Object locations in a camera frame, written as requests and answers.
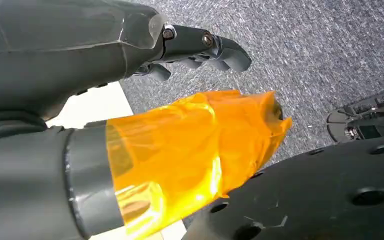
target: metal bolt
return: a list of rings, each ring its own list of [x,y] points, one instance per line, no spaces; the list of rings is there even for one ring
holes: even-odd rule
[[[202,36],[202,42],[208,46],[211,47],[213,45],[213,35],[209,32],[205,32],[204,36]]]
[[[173,33],[173,31],[171,29],[164,29],[164,31],[162,31],[162,37],[165,40],[170,40],[170,39],[173,39],[175,37],[175,34]]]

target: black mechanical part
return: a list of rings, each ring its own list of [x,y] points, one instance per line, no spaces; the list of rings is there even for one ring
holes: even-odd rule
[[[384,240],[384,137],[286,159],[229,196],[183,240]]]
[[[83,239],[63,171],[70,133],[54,127],[0,138],[0,240]]]
[[[384,93],[332,111],[326,125],[335,142],[384,137]]]
[[[162,44],[161,37],[157,42],[160,47],[154,49],[115,43],[87,49],[2,53],[0,111],[24,110],[49,120],[72,95],[131,76],[145,61],[161,57]]]
[[[0,240],[84,240],[123,226],[105,126],[42,130],[25,118],[0,125],[21,133],[0,138]]]
[[[152,63],[149,65],[141,66],[137,72],[134,74],[136,76],[145,76],[149,75],[153,79],[164,82],[167,81],[172,73],[163,67],[161,64]]]
[[[148,62],[135,73],[137,76],[151,74],[157,80],[167,80],[170,72],[158,63],[182,62],[187,67],[196,69],[207,62],[216,69],[237,72],[247,70],[251,58],[235,41],[211,34],[199,28],[167,25],[162,31],[164,53],[161,59]]]

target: hole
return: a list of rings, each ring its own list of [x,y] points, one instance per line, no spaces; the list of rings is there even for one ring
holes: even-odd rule
[[[322,153],[323,151],[325,151],[325,150],[319,148],[319,149],[314,149],[314,150],[312,150],[312,151],[309,151],[307,154],[310,155],[310,156],[313,156],[313,155]]]
[[[351,199],[355,206],[376,206],[384,203],[384,189],[364,187],[359,189]]]
[[[233,240],[251,240],[255,238],[261,230],[261,227],[255,223],[241,226],[234,232]]]
[[[258,171],[258,172],[256,172],[250,179],[254,179],[254,178],[256,178],[256,177],[258,177],[258,176],[261,176],[261,175],[263,175],[264,174],[264,171]]]
[[[371,149],[368,153],[371,155],[384,154],[384,145],[379,145],[379,146]]]
[[[228,205],[229,205],[228,202],[223,202],[219,205],[213,206],[209,212],[212,214],[217,213],[218,211],[225,209],[225,207],[227,207]]]

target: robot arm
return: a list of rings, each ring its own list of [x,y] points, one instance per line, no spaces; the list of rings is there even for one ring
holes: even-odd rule
[[[89,88],[152,74],[164,62],[209,61],[244,71],[251,64],[234,41],[203,29],[164,26],[155,9],[119,0],[0,0],[0,111],[49,120]]]

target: orange tape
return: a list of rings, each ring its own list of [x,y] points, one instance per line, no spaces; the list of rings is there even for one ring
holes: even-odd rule
[[[197,93],[107,121],[107,150],[127,234],[141,239],[243,185],[287,130],[274,92]]]

